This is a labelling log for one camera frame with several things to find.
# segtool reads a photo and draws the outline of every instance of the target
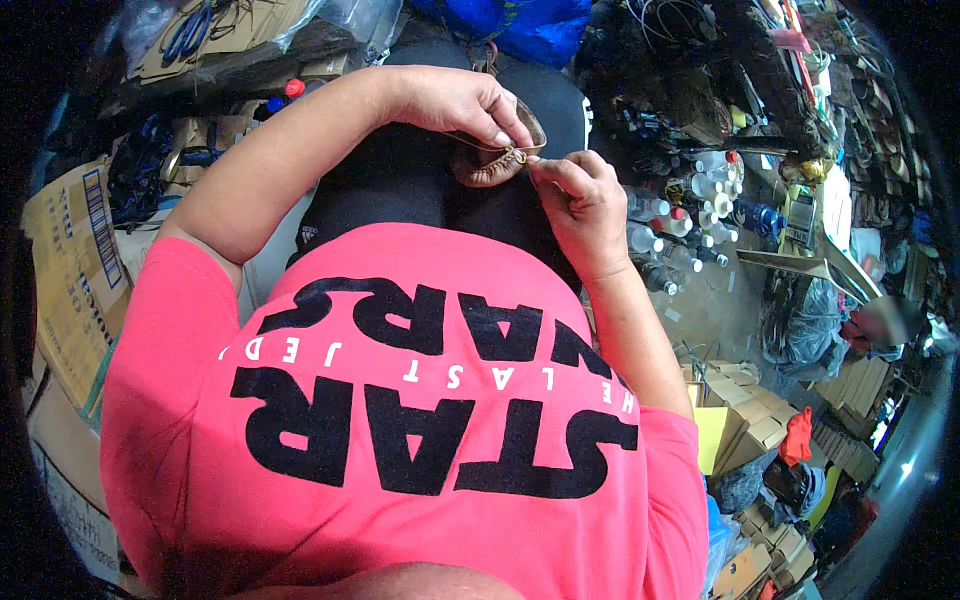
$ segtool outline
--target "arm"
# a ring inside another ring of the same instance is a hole
[[[516,96],[493,77],[439,67],[363,69],[308,94],[230,148],[170,213],[157,239],[208,252],[239,293],[242,267],[284,215],[373,130],[392,121],[491,144],[526,141]]]
[[[684,377],[627,251],[627,196],[593,151],[531,157],[530,172],[557,241],[584,283],[600,353],[640,404],[693,419]]]

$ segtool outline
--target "black pants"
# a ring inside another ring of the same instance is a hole
[[[389,64],[470,69],[455,44],[427,41],[402,48]],[[584,150],[584,95],[560,72],[519,62],[497,76],[537,115],[546,133],[544,158]],[[453,139],[409,125],[373,132],[320,181],[300,222],[300,256],[354,228],[372,223],[418,223],[489,237],[529,252],[575,291],[580,281],[561,253],[526,172],[493,188],[460,185],[449,170]]]

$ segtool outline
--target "forearm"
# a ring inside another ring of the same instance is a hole
[[[227,263],[243,265],[317,180],[389,122],[392,77],[387,67],[365,69],[274,115],[209,168],[158,237],[193,238]]]
[[[636,393],[636,401],[693,419],[680,365],[636,269],[586,288],[600,354]]]

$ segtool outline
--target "person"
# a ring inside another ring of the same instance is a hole
[[[700,593],[697,428],[623,188],[584,150],[583,96],[545,67],[498,80],[434,50],[452,64],[411,47],[284,108],[159,230],[101,453],[110,519],[158,592]],[[542,157],[459,186],[443,132],[529,144],[521,89]],[[243,264],[318,180],[299,251],[241,326]]]

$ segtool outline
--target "scissors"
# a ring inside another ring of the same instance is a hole
[[[170,64],[178,57],[187,59],[193,56],[200,45],[204,43],[206,32],[210,29],[213,20],[212,0],[204,0],[202,6],[188,14],[170,39],[170,44],[163,52],[163,63]]]

